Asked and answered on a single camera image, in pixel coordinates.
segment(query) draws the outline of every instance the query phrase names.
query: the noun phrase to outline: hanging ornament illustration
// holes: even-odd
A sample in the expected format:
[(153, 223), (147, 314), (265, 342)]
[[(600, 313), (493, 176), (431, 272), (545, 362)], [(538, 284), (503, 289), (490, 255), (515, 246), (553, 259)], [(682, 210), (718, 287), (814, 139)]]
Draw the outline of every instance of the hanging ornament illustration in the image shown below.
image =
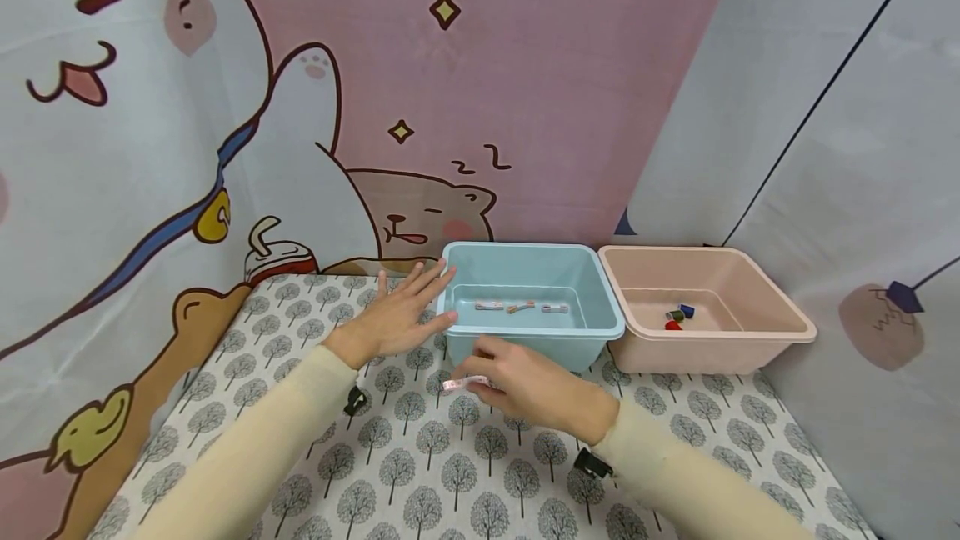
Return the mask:
[(840, 302), (840, 321), (860, 355), (886, 371), (897, 371), (920, 355), (923, 327), (917, 314), (923, 313), (923, 305), (917, 290), (957, 262), (960, 257), (937, 267), (913, 286), (896, 281), (886, 288), (867, 283), (847, 294)]

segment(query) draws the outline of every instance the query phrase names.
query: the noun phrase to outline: cartoon eye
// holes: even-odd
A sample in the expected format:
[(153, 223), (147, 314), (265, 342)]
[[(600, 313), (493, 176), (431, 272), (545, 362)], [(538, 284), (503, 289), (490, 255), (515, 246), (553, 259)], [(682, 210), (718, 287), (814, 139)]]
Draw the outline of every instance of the cartoon eye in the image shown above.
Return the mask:
[(83, 15), (95, 15), (100, 10), (108, 8), (109, 5), (119, 3), (122, 0), (77, 0), (74, 3), (77, 10)]

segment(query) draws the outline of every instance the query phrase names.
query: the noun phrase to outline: star decoration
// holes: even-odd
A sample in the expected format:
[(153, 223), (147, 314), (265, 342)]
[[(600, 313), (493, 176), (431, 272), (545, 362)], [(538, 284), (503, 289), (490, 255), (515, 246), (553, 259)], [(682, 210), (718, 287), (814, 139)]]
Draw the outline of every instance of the star decoration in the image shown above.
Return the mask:
[(414, 128), (411, 128), (409, 125), (407, 125), (403, 119), (399, 119), (399, 121), (397, 121), (397, 125), (394, 125), (387, 130), (387, 134), (393, 136), (393, 140), (396, 140), (398, 144), (403, 144), (403, 141), (405, 141), (406, 138), (410, 138), (415, 133), (416, 132), (414, 132)]
[(460, 7), (453, 0), (437, 0), (430, 5), (430, 15), (436, 18), (443, 31), (447, 31), (461, 13)]

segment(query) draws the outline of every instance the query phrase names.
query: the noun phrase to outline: plastic bin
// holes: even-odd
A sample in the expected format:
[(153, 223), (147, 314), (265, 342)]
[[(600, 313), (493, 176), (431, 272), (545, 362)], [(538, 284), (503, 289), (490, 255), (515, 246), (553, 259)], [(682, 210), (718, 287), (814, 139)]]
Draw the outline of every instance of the plastic bin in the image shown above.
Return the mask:
[[(750, 373), (817, 328), (760, 267), (733, 248), (604, 246), (600, 261), (627, 318), (611, 342), (629, 373)], [(695, 308), (682, 331), (665, 313)]]
[[(569, 371), (596, 361), (608, 340), (623, 336), (623, 313), (598, 255), (581, 244), (451, 242), (443, 249), (457, 276), (437, 300), (437, 312), (455, 308), (447, 351), (459, 364), (482, 333), (523, 344)], [(507, 313), (478, 311), (475, 301), (506, 305), (528, 300), (535, 308)], [(543, 304), (568, 305), (567, 313), (543, 312)]]

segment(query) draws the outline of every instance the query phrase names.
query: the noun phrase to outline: beige sleeve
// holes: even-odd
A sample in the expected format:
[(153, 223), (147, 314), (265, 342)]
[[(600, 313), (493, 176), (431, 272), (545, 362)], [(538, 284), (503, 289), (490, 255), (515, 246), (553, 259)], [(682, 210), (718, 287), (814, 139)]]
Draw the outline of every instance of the beige sleeve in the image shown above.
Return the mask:
[(246, 538), (303, 449), (343, 410), (357, 376), (317, 346), (187, 469), (133, 538)]
[(677, 440), (635, 402), (620, 401), (593, 451), (644, 507), (697, 540), (810, 540), (793, 516), (743, 477)]

